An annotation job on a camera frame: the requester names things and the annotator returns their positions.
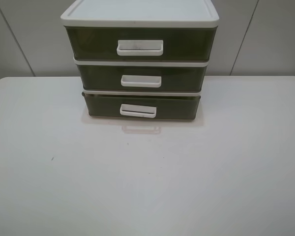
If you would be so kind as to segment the dark translucent bottom drawer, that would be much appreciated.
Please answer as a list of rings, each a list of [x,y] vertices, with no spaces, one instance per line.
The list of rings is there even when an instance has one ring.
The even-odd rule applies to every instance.
[[[130,96],[82,93],[93,117],[194,120],[200,96]]]

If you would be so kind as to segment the dark translucent middle drawer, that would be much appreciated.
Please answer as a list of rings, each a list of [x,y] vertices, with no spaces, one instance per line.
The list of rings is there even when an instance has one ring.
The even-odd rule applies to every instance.
[[[78,65],[86,90],[200,92],[205,67]]]

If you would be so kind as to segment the white plastic drawer cabinet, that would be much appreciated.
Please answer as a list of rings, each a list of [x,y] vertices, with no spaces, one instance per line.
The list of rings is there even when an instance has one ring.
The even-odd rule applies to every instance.
[[[219,15],[209,0],[77,0],[61,15],[64,27],[92,28],[218,28]],[[120,56],[160,56],[161,40],[120,40]],[[205,67],[204,62],[77,60],[78,65]],[[200,92],[86,90],[93,94],[199,96]]]

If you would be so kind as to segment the dark translucent drawer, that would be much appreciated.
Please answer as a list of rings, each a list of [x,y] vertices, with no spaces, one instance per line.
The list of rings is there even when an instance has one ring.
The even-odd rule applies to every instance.
[[[78,65],[86,90],[200,92],[205,67]]]
[[[130,96],[82,93],[93,117],[194,120],[200,96]]]
[[[208,61],[216,28],[92,28],[66,27],[77,60]],[[160,56],[120,56],[120,40],[161,40]]]

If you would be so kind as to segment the dark translucent top drawer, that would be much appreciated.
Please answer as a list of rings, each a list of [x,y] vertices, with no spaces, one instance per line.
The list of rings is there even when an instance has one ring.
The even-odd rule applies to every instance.
[[[208,61],[216,28],[92,28],[66,27],[77,60]],[[120,40],[161,40],[160,56],[120,56]]]

